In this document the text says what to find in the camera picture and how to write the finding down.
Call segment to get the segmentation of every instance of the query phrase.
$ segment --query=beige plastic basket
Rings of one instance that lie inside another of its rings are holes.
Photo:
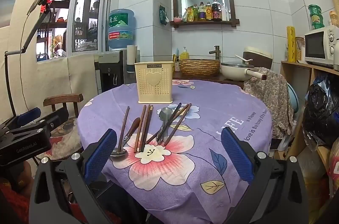
[[[140,104],[170,104],[174,62],[135,63]]]

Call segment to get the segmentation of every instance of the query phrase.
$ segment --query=wicker bowl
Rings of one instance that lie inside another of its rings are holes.
[[[220,60],[180,60],[179,67],[185,75],[208,77],[219,73]]]

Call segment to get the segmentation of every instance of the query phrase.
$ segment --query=silver screw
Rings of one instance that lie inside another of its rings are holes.
[[[266,154],[262,151],[258,152],[257,153],[257,156],[260,158],[260,159],[265,159],[266,158]]]
[[[44,157],[41,159],[41,163],[45,164],[48,162],[48,157]]]
[[[76,153],[73,153],[73,154],[72,154],[72,159],[73,159],[73,160],[78,160],[79,158],[80,158],[80,153],[77,153],[77,152],[76,152]]]
[[[289,160],[292,162],[292,163],[296,163],[297,162],[297,158],[295,156],[291,156],[289,158]]]

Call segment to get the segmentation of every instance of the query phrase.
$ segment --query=floral tablecloth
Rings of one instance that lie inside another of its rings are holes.
[[[268,152],[271,115],[264,103],[236,85],[173,80],[172,97],[167,106],[173,110],[180,102],[192,106],[169,144],[164,147],[152,141],[144,152],[134,154],[134,134],[125,145],[128,155],[108,160],[103,173],[165,224],[222,223],[248,184],[240,180],[221,145],[221,131],[230,126],[255,151]],[[143,107],[136,84],[122,85],[89,101],[78,118],[84,148],[108,128],[119,137],[127,106],[131,109],[125,133]],[[153,106],[148,138],[162,125],[158,114],[166,105]]]

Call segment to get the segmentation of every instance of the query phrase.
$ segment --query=black plastic bag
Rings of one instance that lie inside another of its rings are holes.
[[[311,134],[318,144],[332,147],[339,137],[339,79],[328,75],[312,84],[304,112],[303,129]]]

